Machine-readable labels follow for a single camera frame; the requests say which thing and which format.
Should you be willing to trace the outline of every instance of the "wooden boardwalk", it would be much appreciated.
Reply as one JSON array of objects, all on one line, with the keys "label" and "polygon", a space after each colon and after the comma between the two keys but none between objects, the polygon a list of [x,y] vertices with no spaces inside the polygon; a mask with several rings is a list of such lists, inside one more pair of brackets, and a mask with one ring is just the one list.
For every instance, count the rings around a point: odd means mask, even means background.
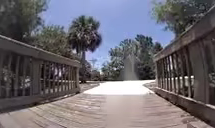
[{"label": "wooden boardwalk", "polygon": [[[134,82],[124,87],[124,84],[103,83],[79,95],[0,114],[0,127],[210,128],[142,85]],[[137,93],[128,93],[131,86]]]}]

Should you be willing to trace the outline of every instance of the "sky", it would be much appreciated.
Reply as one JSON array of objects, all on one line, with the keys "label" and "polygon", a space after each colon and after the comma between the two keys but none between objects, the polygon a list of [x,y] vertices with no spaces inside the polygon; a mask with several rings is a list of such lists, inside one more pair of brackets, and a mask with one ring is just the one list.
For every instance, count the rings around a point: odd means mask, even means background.
[{"label": "sky", "polygon": [[164,25],[157,24],[151,15],[152,0],[50,0],[48,10],[42,14],[46,25],[61,25],[67,31],[72,20],[80,15],[93,16],[101,23],[102,45],[88,52],[90,61],[97,59],[100,69],[109,60],[108,51],[121,41],[135,38],[137,34],[151,36],[154,41],[166,46],[174,38]]}]

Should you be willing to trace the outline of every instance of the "handrail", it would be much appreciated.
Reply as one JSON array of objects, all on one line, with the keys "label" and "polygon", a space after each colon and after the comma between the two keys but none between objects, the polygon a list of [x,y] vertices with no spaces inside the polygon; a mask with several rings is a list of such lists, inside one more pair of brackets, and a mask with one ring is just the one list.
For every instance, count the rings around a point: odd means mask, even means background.
[{"label": "handrail", "polygon": [[0,35],[0,110],[79,93],[72,59]]},{"label": "handrail", "polygon": [[21,55],[31,56],[36,59],[43,59],[47,61],[53,61],[58,63],[64,63],[75,67],[80,67],[80,62],[71,60],[60,55],[45,51],[40,48],[33,47],[31,45],[16,41],[14,39],[0,35],[0,49],[15,52]]},{"label": "handrail", "polygon": [[162,59],[169,54],[179,50],[180,48],[194,42],[197,39],[205,36],[207,33],[215,29],[215,5],[205,14],[205,16],[198,20],[188,30],[183,32],[172,43],[167,45],[163,50],[154,56],[154,61]]},{"label": "handrail", "polygon": [[158,88],[215,105],[215,5],[154,62]]}]

